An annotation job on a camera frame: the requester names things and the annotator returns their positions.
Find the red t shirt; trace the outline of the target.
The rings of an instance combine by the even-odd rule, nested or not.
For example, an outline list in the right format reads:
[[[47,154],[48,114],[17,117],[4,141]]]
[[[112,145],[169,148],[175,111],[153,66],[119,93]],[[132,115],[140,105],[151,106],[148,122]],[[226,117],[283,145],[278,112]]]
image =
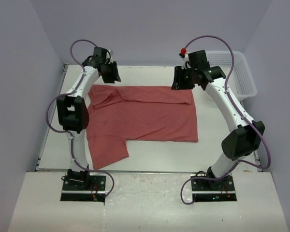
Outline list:
[[[88,96],[86,133],[95,170],[127,158],[127,140],[198,142],[191,90],[93,85]]]

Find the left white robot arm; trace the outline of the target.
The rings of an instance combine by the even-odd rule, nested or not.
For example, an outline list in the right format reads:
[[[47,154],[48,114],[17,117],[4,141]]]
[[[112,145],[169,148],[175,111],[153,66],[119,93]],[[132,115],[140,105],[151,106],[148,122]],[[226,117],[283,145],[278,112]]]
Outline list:
[[[95,47],[93,55],[81,63],[81,71],[75,83],[56,100],[58,122],[68,133],[70,143],[71,164],[65,176],[65,184],[80,190],[87,189],[91,183],[85,153],[85,132],[89,124],[86,98],[100,76],[107,84],[121,81],[110,50]]]

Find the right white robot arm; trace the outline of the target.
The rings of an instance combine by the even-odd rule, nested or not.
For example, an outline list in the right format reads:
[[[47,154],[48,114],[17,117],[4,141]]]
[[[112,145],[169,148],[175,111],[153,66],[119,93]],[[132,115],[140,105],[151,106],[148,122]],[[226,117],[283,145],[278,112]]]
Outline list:
[[[240,163],[243,158],[256,151],[263,142],[265,125],[250,116],[229,87],[229,75],[219,66],[210,66],[204,50],[188,53],[182,48],[182,66],[174,69],[173,90],[188,90],[200,86],[215,102],[228,126],[229,134],[221,142],[222,154],[208,168],[206,185],[216,190],[223,185],[223,179]]]

